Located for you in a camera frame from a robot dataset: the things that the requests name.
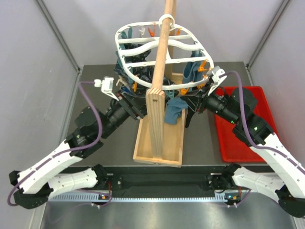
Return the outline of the blue ribbed sock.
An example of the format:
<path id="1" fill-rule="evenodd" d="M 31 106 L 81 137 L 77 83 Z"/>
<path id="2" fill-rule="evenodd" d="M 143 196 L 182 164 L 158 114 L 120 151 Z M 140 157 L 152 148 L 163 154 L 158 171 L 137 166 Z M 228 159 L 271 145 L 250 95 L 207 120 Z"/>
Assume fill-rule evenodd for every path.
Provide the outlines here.
<path id="1" fill-rule="evenodd" d="M 193 83 L 203 79 L 204 68 L 202 64 L 206 64 L 206 60 L 199 62 L 188 62 L 183 70 L 182 83 Z M 167 108 L 165 111 L 164 122 L 166 124 L 177 124 L 178 118 L 182 115 L 182 110 L 187 109 L 189 106 L 181 96 L 170 99 L 167 102 Z"/>

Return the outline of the white round clip hanger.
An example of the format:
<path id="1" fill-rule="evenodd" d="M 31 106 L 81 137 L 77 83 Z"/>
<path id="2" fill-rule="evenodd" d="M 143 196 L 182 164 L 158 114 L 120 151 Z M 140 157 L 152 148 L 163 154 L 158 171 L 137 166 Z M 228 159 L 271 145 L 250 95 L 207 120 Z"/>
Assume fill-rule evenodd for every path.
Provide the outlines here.
<path id="1" fill-rule="evenodd" d="M 147 27 L 150 25 L 157 25 L 160 29 L 160 35 L 155 37 L 140 37 L 140 38 L 122 38 L 124 32 L 129 29 Z M 171 14 L 164 14 L 159 18 L 158 21 L 147 21 L 147 22 L 135 22 L 127 24 L 118 29 L 115 36 L 115 44 L 117 48 L 118 58 L 121 62 L 122 68 L 127 75 L 138 84 L 146 88 L 159 88 L 161 90 L 179 90 L 182 88 L 190 88 L 203 84 L 206 79 L 202 79 L 193 83 L 183 84 L 172 84 L 169 86 L 163 85 L 163 76 L 165 66 L 167 64 L 178 64 L 187 62 L 205 62 L 209 63 L 210 68 L 214 68 L 214 62 L 194 36 L 194 34 L 187 28 L 175 23 L 175 20 Z M 198 57 L 187 57 L 187 58 L 171 58 L 168 47 L 176 47 L 184 51 L 199 51 L 201 56 Z M 134 57 L 136 55 L 144 54 L 153 48 L 157 48 L 156 60 L 148 62 L 134 62 L 128 63 L 128 57 Z M 153 76 L 151 83 L 146 82 L 134 73 L 133 68 L 137 67 L 149 67 L 153 66 L 156 73 Z"/>

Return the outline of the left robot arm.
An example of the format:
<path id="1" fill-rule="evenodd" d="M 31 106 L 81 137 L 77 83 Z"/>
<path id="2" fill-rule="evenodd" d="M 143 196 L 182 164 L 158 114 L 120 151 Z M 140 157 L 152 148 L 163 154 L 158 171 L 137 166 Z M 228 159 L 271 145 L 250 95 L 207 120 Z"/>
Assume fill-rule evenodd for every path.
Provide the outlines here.
<path id="1" fill-rule="evenodd" d="M 146 101 L 143 96 L 118 91 L 105 114 L 91 100 L 87 102 L 89 105 L 75 120 L 77 128 L 55 150 L 30 168 L 9 174 L 14 186 L 8 197 L 10 206 L 33 209 L 66 192 L 107 186 L 108 175 L 100 164 L 71 174 L 63 171 L 99 150 L 103 146 L 101 140 L 108 138 L 129 117 L 145 117 Z"/>

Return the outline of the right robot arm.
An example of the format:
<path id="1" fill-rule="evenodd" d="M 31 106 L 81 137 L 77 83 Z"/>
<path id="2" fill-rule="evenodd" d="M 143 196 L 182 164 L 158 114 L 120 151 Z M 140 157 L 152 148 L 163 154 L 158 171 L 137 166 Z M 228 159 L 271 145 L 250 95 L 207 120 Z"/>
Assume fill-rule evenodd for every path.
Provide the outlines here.
<path id="1" fill-rule="evenodd" d="M 274 129 L 254 113 L 257 99 L 246 88 L 236 88 L 230 96 L 219 96 L 206 89 L 181 96 L 188 104 L 189 124 L 195 113 L 205 110 L 234 125 L 233 134 L 258 154 L 276 173 L 275 178 L 260 175 L 239 164 L 226 166 L 221 174 L 209 175 L 209 187 L 228 190 L 235 187 L 258 192 L 276 202 L 296 218 L 305 216 L 305 168 L 284 147 Z"/>

